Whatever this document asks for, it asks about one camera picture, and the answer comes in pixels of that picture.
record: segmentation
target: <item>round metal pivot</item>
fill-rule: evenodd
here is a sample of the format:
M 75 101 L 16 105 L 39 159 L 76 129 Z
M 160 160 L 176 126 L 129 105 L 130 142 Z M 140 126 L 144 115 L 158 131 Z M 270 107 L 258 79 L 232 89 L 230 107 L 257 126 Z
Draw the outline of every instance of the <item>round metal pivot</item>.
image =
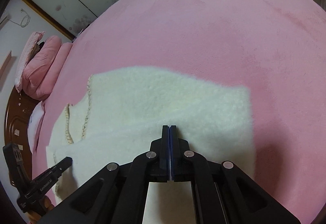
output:
M 117 166 L 116 163 L 111 162 L 111 163 L 109 163 L 109 164 L 106 166 L 106 168 L 107 168 L 108 170 L 115 170 L 115 169 L 118 168 L 118 166 Z
M 149 151 L 146 153 L 146 157 L 149 159 L 155 158 L 156 157 L 156 153 L 154 151 Z
M 230 161 L 225 161 L 223 162 L 223 167 L 226 169 L 232 169 L 233 168 L 233 163 Z
M 184 154 L 188 158 L 193 157 L 195 155 L 195 153 L 191 150 L 186 150 Z

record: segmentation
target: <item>white fleece garment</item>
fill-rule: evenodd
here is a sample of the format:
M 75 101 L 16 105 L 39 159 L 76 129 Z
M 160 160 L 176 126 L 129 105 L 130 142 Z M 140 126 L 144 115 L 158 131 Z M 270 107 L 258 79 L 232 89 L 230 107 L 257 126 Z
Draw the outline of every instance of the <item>white fleece garment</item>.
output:
M 153 67 L 122 68 L 92 76 L 91 108 L 85 97 L 69 108 L 66 140 L 65 111 L 56 121 L 48 166 L 73 159 L 56 187 L 61 202 L 110 162 L 125 164 L 149 150 L 163 125 L 176 125 L 190 149 L 221 163 L 231 160 L 253 177 L 255 147 L 249 91 Z M 195 223 L 189 183 L 151 183 L 143 223 Z

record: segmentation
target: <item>wall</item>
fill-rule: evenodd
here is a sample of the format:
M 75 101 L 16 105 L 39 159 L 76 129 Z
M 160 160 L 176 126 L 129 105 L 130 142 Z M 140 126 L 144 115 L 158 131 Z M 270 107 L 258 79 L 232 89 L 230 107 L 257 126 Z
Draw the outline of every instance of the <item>wall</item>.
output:
M 20 23 L 25 13 L 21 13 L 24 9 L 31 17 L 29 24 L 21 28 L 19 25 L 7 21 L 7 23 L 0 29 L 0 58 L 3 59 L 10 50 L 12 51 L 12 58 L 0 79 L 0 145 L 4 146 L 4 114 L 8 102 L 9 95 L 14 86 L 15 73 L 19 56 L 24 48 L 24 45 L 30 34 L 34 31 L 45 31 L 43 40 L 51 35 L 58 35 L 62 41 L 69 41 L 64 35 L 52 27 L 42 17 L 29 8 L 22 0 L 10 0 L 6 11 L 9 12 L 11 20 Z M 17 206 L 16 199 L 18 192 L 16 188 L 9 183 L 8 168 L 4 160 L 3 152 L 0 151 L 0 180 L 6 190 L 9 198 L 16 207 L 19 213 L 27 219 Z

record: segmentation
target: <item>pink bedspread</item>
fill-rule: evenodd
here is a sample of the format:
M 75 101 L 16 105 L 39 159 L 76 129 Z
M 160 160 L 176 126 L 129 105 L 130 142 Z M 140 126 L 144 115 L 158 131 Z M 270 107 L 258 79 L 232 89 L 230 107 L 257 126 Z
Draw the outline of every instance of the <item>pink bedspread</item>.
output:
M 152 65 L 249 87 L 255 180 L 310 223 L 326 202 L 325 32 L 312 0 L 120 0 L 76 40 L 46 100 L 34 176 L 46 169 L 56 119 L 91 74 Z

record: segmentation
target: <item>brown wooden headboard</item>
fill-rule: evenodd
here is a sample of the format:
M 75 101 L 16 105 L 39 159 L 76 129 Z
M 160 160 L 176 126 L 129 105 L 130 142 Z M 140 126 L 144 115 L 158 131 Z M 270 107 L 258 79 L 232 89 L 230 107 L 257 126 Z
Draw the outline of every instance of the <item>brown wooden headboard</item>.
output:
M 9 96 L 4 118 L 4 143 L 14 142 L 21 149 L 27 175 L 32 179 L 32 153 L 29 149 L 27 126 L 29 118 L 39 101 L 32 99 L 23 91 L 19 94 L 14 87 Z

